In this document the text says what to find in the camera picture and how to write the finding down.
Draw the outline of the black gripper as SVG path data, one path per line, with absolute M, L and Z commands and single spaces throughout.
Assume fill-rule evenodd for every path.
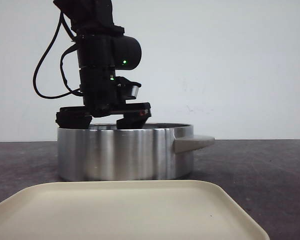
M 142 129 L 152 116 L 150 103 L 126 103 L 137 98 L 140 83 L 116 76 L 112 68 L 84 67 L 79 75 L 83 106 L 60 108 L 55 120 L 60 128 L 88 129 L 92 118 L 123 115 L 118 130 Z

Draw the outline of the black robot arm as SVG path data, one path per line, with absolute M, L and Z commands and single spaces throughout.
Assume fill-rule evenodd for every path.
M 125 29 L 113 22 L 110 0 L 55 0 L 70 19 L 74 45 L 62 57 L 77 53 L 82 106 L 60 108 L 56 123 L 63 129 L 88 129 L 93 118 L 122 115 L 119 130 L 141 129 L 151 117 L 148 102 L 127 103 L 137 97 L 140 83 L 117 76 L 117 70 L 135 69 L 142 56 L 139 42 L 125 36 Z

